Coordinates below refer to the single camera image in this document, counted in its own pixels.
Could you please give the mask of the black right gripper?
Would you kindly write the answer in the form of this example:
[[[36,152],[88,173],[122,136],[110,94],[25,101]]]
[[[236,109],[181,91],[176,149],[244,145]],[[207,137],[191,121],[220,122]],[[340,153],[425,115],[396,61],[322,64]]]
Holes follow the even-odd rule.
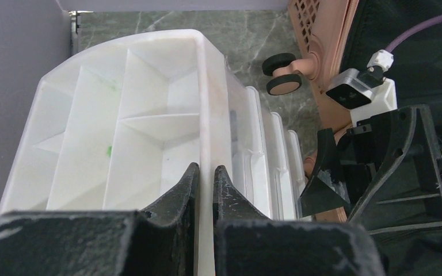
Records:
[[[442,137],[426,105],[359,121],[336,140],[318,132],[314,168],[298,202],[304,216],[342,208],[368,231],[442,226]]]

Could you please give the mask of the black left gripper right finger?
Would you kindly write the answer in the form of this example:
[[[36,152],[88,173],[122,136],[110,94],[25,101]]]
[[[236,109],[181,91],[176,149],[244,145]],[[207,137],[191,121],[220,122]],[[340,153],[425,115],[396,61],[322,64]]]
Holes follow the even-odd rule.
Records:
[[[377,246],[348,223],[276,221],[214,174],[216,275],[385,275]]]

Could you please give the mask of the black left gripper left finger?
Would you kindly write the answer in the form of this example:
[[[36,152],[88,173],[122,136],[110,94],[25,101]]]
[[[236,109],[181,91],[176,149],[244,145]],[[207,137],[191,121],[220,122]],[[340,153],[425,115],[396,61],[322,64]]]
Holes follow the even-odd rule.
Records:
[[[142,210],[0,216],[0,275],[193,275],[199,165]]]

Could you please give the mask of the white plastic drawer organizer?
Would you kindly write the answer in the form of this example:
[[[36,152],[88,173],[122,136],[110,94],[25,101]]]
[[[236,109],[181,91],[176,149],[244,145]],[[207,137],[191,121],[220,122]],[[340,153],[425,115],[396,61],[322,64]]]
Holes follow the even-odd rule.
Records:
[[[222,165],[265,216],[302,217],[298,136],[218,49],[193,29],[122,37],[42,77],[0,214],[143,209],[191,163],[204,194]]]

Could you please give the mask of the pink hard-shell suitcase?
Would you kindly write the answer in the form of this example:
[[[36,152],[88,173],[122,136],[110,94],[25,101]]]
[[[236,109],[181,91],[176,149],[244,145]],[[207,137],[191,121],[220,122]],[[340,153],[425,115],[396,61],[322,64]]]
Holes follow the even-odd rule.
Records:
[[[442,1],[291,1],[289,16],[323,126],[350,123],[330,99],[330,82],[349,68],[387,65],[398,103],[426,103],[442,121]]]

